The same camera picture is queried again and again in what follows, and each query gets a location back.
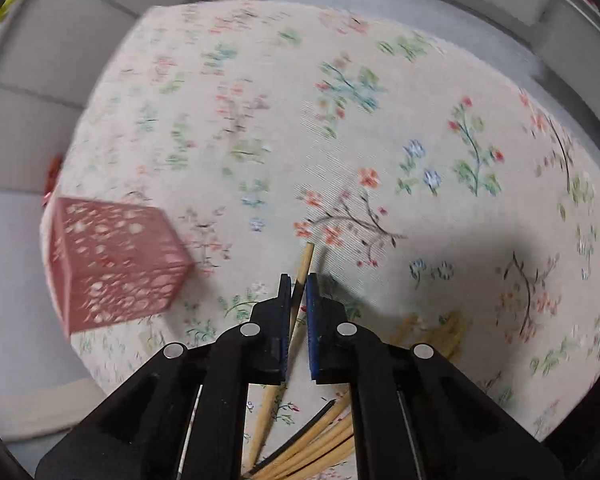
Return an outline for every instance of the pink basket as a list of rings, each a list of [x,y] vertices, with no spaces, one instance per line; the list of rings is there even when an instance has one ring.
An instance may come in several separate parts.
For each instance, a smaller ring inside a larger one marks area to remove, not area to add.
[[[163,312],[193,266],[155,207],[58,198],[49,266],[67,336]]]

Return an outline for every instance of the round table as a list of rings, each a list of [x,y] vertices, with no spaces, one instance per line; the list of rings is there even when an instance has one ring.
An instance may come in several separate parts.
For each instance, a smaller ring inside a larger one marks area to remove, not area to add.
[[[523,89],[392,22],[151,9],[100,77],[60,194],[157,206],[196,262],[166,313],[72,335],[107,393],[165,343],[247,320],[306,241],[322,293],[385,340],[408,316],[405,345],[460,319],[458,367],[538,439],[600,373],[600,170]],[[306,345],[293,352],[263,455],[346,390],[313,384]],[[354,460],[330,474],[355,476]]]

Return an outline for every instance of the perforated pink box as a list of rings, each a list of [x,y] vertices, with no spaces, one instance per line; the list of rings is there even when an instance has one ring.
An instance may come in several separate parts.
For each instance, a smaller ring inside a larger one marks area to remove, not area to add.
[[[167,309],[193,266],[155,207],[58,198],[49,266],[68,336]]]

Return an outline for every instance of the floor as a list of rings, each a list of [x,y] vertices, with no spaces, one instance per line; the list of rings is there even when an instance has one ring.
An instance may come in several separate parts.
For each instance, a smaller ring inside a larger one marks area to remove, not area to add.
[[[478,17],[439,0],[287,0],[360,10],[458,44],[526,88],[585,143],[581,127],[536,82],[539,59],[513,38]],[[40,197],[0,192],[0,396],[63,384],[86,375],[62,337],[50,306],[38,247]],[[35,354],[30,348],[36,348]],[[10,446],[33,473],[60,436]]]

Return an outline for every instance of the floral tablecloth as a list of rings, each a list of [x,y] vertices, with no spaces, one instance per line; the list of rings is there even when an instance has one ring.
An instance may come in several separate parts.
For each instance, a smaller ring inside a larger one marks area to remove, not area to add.
[[[167,313],[72,336],[107,393],[166,342],[248,319],[308,240],[323,293],[384,338],[459,312],[459,368],[538,439],[600,373],[600,170],[523,89],[424,32],[296,4],[153,8],[56,194],[163,208],[196,261]],[[344,391],[298,352],[264,454]]]

